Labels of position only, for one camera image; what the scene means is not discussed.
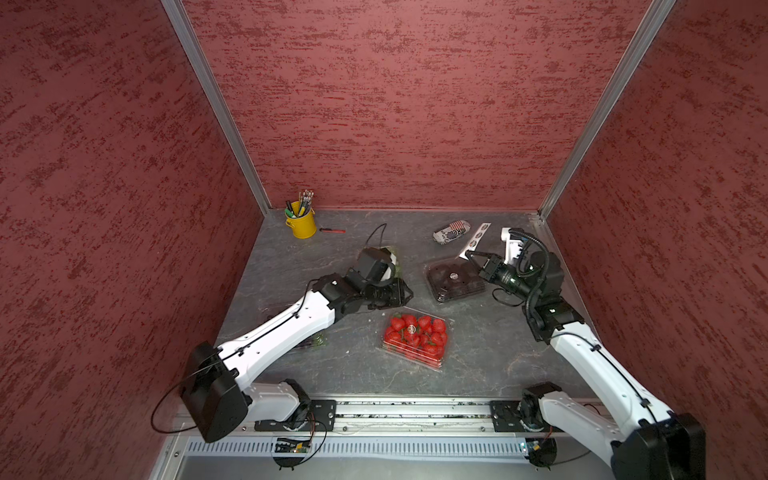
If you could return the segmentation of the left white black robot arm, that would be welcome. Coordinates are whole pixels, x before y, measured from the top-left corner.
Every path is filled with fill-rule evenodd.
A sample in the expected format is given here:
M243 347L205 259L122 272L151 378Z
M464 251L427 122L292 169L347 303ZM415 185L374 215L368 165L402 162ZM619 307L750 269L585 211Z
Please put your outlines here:
M311 400L294 380L258 382L259 375L301 342L362 308L406 305L412 290L397 272L395 253L365 247L346 274L308 282L302 298L256 329L219 346L203 342L190 353L179 396L208 443L247 420L291 429L309 423Z

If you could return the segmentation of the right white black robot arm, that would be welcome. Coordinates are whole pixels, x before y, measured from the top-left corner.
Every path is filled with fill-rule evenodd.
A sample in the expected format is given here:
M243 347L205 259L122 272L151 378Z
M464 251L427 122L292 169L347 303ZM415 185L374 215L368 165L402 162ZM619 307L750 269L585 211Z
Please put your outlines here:
M521 425L556 427L598 456L617 479L703 479L706 434L690 414L676 413L635 379L562 296L559 258L530 233L506 228L504 255L463 252L478 276L518 298L534 339L564 358L601 400L602 416L545 382L525 390Z

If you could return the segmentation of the dark plums clear box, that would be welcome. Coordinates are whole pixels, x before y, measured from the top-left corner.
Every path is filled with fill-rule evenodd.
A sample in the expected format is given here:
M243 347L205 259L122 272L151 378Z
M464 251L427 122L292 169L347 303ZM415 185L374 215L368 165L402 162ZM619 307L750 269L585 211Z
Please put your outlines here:
M453 272L459 275L457 280L450 279ZM428 264L425 276L434 299L438 303L448 303L485 291L486 282L478 272L479 268L469 260L454 257Z

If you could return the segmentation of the strawberries clear box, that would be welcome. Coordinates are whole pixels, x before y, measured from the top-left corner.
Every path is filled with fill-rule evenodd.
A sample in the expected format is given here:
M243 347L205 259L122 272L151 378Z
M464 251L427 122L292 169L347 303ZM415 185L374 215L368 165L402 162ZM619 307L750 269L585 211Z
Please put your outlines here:
M417 335L407 334L411 325L418 327ZM451 344L451 329L448 319L403 307L388 316L379 347L399 359L440 371Z

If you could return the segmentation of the mixed grapes clear box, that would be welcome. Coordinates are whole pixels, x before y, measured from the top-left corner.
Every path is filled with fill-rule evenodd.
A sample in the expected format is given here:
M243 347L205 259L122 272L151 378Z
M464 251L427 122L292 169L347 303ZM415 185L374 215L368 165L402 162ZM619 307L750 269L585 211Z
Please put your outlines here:
M399 263L397 250L393 246L384 246L381 248L381 250L389 255L389 263L387 265L386 271L382 275L381 280L387 281L394 278L400 278L402 268Z

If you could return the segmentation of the dark grapes clear box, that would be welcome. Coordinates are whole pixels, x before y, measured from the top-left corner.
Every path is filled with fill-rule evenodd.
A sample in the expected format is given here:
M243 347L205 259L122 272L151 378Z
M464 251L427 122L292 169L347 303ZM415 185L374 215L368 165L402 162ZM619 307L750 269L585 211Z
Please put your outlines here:
M319 347L325 346L326 344L327 344L326 336L322 333L318 333L300 342L296 346L296 349L305 350L305 349L319 348Z

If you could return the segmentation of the yellow pen cup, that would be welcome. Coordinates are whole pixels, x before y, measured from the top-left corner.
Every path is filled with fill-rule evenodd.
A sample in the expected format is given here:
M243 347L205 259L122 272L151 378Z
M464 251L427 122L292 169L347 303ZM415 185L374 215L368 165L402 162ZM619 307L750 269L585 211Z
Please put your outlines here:
M311 238L318 231L313 209L311 209L308 215L298 219L290 219L285 214L285 225L291 229L295 238L302 240Z

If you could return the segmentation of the pens in cup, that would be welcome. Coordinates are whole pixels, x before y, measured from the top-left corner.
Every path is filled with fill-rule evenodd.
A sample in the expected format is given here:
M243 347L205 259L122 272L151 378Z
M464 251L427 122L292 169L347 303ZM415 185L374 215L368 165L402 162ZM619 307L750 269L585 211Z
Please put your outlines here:
M297 201L285 203L284 213L290 219L298 219L308 215L312 209L313 198L313 190L303 190L299 194L299 199Z

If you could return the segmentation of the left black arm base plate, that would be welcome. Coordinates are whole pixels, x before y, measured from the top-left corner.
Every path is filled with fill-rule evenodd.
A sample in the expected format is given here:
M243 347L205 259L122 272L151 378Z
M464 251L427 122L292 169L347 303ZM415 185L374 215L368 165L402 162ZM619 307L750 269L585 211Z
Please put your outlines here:
M257 432L286 432L309 434L317 430L334 429L337 402L335 400L309 400L299 404L286 421L260 420L253 423Z

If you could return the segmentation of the front aluminium rail frame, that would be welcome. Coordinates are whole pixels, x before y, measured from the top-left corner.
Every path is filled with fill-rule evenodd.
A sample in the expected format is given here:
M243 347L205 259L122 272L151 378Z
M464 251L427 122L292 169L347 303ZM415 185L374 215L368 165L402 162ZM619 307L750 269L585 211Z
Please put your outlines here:
M496 433L490 402L484 398L338 397L334 429L309 434L257 432L252 420L214 442L206 442L182 416L180 432L171 436L153 469L154 479L173 479L187 457L378 458L529 463L550 465L552 449L536 443L569 434ZM606 416L603 404L577 402Z

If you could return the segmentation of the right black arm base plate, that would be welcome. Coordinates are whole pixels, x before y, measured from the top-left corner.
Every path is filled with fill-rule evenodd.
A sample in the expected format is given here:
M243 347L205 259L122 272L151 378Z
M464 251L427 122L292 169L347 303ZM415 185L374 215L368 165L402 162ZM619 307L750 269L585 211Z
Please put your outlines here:
M491 401L490 417L496 433L544 435L552 431L556 435L565 434L543 420L536 398Z

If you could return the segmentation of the right aluminium corner post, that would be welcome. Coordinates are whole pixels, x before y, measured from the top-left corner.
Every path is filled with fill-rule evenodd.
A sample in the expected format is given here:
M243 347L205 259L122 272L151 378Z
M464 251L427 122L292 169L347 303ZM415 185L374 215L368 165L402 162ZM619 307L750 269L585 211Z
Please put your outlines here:
M675 0L653 0L640 20L632 38L608 80L592 114L574 143L560 173L538 209L546 222L565 192L569 182L597 138L604 123L632 79L644 56L676 4Z

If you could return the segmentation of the aluminium corner post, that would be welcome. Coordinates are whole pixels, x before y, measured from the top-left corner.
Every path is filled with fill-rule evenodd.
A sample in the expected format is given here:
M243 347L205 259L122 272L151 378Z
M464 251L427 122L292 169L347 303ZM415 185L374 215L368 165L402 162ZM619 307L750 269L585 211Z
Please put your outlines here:
M565 192L569 182L597 138L604 123L632 79L644 56L676 4L675 0L653 0L640 20L632 38L608 80L592 114L574 143L560 173L538 209L546 222Z
M271 210L270 201L203 48L194 32L192 22L183 2L180 0L162 0L161 4L235 156L252 196L256 200L261 213L267 216Z

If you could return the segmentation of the left aluminium corner post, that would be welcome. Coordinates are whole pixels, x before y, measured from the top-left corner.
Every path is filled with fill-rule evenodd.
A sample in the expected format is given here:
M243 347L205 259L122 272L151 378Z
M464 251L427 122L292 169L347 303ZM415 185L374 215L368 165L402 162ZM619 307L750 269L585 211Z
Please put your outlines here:
M183 2L180 0L162 0L161 4L235 156L252 196L256 200L261 213L267 216L271 210L270 201L203 48L194 32L192 22Z

